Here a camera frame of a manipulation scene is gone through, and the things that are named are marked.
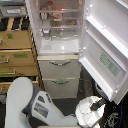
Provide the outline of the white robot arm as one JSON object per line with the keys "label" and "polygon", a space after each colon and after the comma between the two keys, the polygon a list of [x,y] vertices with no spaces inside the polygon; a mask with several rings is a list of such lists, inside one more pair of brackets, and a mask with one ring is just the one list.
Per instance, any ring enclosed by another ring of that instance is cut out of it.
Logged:
{"label": "white robot arm", "polygon": [[76,106],[75,115],[64,116],[54,105],[50,95],[35,86],[27,77],[16,78],[10,85],[6,99],[4,128],[32,128],[29,116],[53,127],[100,128],[106,102],[90,96]]}

